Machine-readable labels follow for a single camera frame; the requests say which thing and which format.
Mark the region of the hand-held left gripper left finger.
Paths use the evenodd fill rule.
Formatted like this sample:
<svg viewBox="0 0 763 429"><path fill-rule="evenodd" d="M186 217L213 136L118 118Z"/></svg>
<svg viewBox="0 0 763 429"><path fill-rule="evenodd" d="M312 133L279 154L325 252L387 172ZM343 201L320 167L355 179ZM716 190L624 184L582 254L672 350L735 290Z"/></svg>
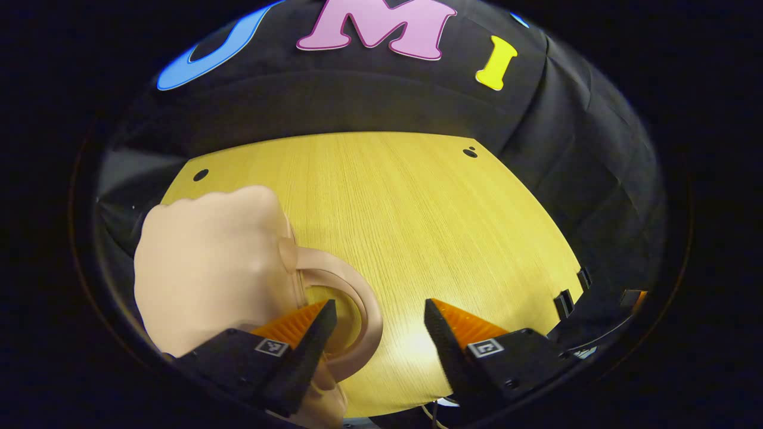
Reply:
<svg viewBox="0 0 763 429"><path fill-rule="evenodd" d="M212 393L281 417L296 414L336 327L327 299L281 316L253 331L229 328L173 366Z"/></svg>

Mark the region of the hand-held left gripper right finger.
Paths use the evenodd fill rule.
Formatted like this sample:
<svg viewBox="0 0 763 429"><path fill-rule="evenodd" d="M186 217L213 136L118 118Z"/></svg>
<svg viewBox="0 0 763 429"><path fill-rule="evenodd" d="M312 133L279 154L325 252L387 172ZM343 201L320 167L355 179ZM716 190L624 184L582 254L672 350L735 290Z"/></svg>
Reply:
<svg viewBox="0 0 763 429"><path fill-rule="evenodd" d="M493 412L553 385L583 359L534 329L507 331L438 299L424 324L465 412Z"/></svg>

